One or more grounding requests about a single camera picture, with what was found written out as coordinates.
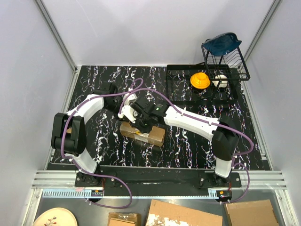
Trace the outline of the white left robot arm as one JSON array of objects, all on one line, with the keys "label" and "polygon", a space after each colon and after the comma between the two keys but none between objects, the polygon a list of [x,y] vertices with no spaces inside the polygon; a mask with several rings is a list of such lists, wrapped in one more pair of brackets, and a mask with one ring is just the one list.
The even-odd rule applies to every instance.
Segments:
[{"label": "white left robot arm", "polygon": [[54,117],[52,148],[60,151],[64,160],[75,163],[79,170],[86,173],[85,181],[91,186],[99,185],[102,175],[96,172],[97,163],[87,151],[85,124],[102,109],[117,114],[122,102],[122,96],[117,96],[117,93],[115,84],[105,82],[78,106],[66,113],[57,113]]}]

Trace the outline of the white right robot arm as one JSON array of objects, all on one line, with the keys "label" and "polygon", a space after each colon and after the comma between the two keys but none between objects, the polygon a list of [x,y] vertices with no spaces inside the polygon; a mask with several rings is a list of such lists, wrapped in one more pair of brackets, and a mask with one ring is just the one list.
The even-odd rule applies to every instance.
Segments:
[{"label": "white right robot arm", "polygon": [[132,126],[142,133],[148,133],[155,124],[178,127],[206,138],[211,142],[212,153],[216,157],[214,182],[225,186],[230,182],[232,157],[238,145],[238,133],[228,129],[229,119],[208,118],[188,112],[168,103],[154,104],[137,99],[130,104],[133,109]]}]

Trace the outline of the brown cardboard express box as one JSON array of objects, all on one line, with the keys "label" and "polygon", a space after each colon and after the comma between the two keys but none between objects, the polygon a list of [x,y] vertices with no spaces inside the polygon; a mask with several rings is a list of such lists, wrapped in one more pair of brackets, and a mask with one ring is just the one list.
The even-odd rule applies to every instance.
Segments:
[{"label": "brown cardboard express box", "polygon": [[120,133],[125,137],[159,147],[163,145],[166,133],[164,129],[153,126],[149,133],[141,133],[140,135],[136,135],[135,132],[138,131],[138,129],[131,127],[128,122],[122,122],[119,130]]}]

